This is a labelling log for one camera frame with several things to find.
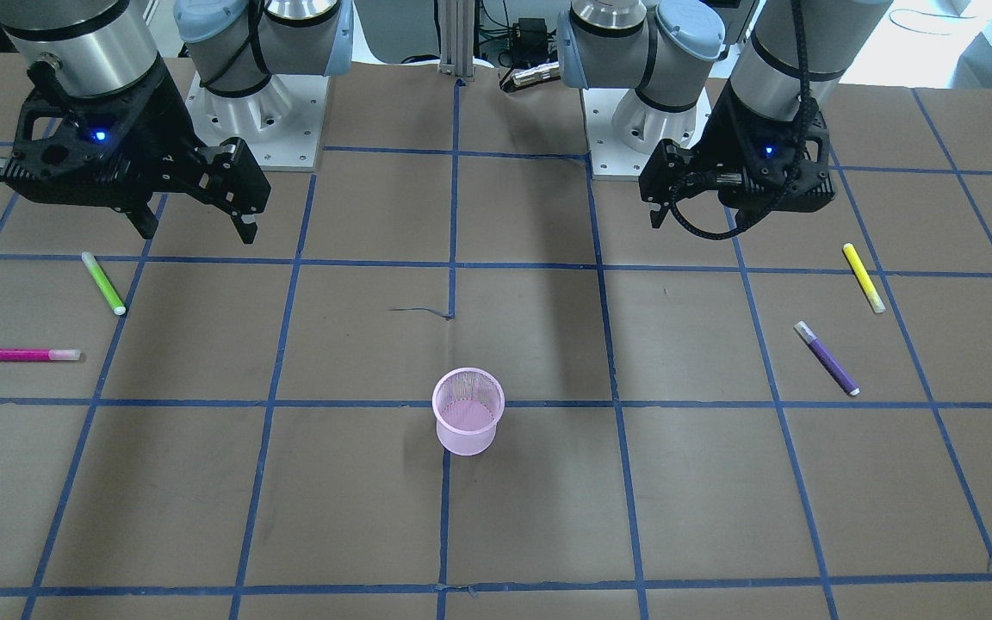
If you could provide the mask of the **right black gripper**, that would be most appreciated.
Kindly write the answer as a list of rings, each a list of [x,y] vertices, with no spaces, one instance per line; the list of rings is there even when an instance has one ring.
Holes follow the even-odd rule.
[[[151,240],[155,193],[185,194],[227,215],[245,245],[271,185],[240,138],[208,146],[165,63],[137,82],[98,98],[72,97],[48,62],[28,68],[33,90],[17,119],[0,182],[31,202],[102,207],[123,214]]]

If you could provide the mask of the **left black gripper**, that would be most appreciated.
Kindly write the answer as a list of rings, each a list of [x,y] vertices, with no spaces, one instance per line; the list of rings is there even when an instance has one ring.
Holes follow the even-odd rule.
[[[682,149],[669,139],[654,148],[639,176],[642,200],[656,204],[650,225],[661,228],[670,204],[714,191],[724,207],[756,215],[784,191],[775,211],[814,213],[836,196],[829,171],[829,130],[816,102],[803,139],[795,114],[760,116],[732,84],[723,87],[700,141]]]

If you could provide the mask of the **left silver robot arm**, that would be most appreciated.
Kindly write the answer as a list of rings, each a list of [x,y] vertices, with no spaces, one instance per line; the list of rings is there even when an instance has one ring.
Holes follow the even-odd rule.
[[[573,1],[556,27],[568,87],[618,88],[611,123],[645,153],[639,195],[653,227],[739,236],[774,212],[814,213],[837,195],[822,106],[887,1],[767,1],[697,140],[682,136],[727,25],[702,1]]]

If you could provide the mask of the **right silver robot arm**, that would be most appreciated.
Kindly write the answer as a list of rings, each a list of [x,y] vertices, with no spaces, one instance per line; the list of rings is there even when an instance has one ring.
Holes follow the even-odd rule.
[[[295,128],[286,76],[350,70],[350,1],[177,1],[178,35],[203,90],[188,109],[127,1],[0,1],[0,25],[32,84],[0,183],[43,204],[109,208],[143,239],[155,193],[217,208],[245,244],[271,187],[257,146]]]

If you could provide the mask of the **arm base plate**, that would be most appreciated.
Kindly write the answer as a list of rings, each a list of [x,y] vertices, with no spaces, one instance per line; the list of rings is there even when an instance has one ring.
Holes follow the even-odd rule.
[[[693,107],[678,113],[649,107],[630,88],[590,88],[581,94],[593,174],[603,180],[636,181],[664,139],[692,148],[711,115],[705,88]]]
[[[185,105],[205,145],[240,138],[264,171],[314,172],[331,81],[275,75],[258,93],[229,98],[205,90],[196,73]]]

